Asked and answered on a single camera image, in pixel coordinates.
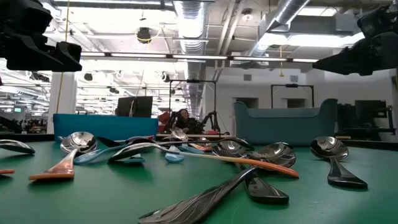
person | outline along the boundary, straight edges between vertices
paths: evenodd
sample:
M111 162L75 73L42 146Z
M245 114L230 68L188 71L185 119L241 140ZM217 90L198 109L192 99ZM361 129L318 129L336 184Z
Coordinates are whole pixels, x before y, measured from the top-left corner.
M190 118L187 109L180 109L177 113L177 122L175 127L182 129L186 134L201 134L198 130L198 121L195 118Z

computer screen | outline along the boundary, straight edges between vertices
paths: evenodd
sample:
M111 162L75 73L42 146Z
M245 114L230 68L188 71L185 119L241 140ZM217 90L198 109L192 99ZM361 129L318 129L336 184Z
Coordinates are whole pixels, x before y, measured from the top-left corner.
M130 116L132 104L132 116L150 118L152 114L152 96L132 96L119 98L118 116Z

green tabletop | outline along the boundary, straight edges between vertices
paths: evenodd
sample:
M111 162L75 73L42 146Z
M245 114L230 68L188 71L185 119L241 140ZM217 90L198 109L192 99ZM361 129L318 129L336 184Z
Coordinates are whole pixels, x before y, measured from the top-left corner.
M54 142L29 143L35 156L15 156L0 149L0 223L137 223L138 217L216 186L239 172L232 164L186 157L169 164L159 151L142 156L143 166L107 164L75 166L68 182L31 182L65 154ZM328 185L328 162L308 148L295 148L292 167L300 179L263 177L289 194L288 205L252 202L243 185L225 198L205 223L397 223L398 152L353 148L342 164L369 184L369 190Z

blue container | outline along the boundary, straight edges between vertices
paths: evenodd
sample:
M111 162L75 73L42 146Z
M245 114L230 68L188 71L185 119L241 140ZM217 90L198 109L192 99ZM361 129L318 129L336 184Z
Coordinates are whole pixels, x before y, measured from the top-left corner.
M55 114L54 137L66 137L78 131L112 140L125 140L133 136L155 136L157 118L135 118L107 115Z

teal sofa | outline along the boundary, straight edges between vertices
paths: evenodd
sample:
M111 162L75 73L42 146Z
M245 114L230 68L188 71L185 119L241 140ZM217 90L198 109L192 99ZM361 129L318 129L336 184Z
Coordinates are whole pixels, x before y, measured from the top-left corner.
M327 99L320 108L248 109L234 104L236 137L254 145L286 142L308 146L319 136L334 136L337 100Z

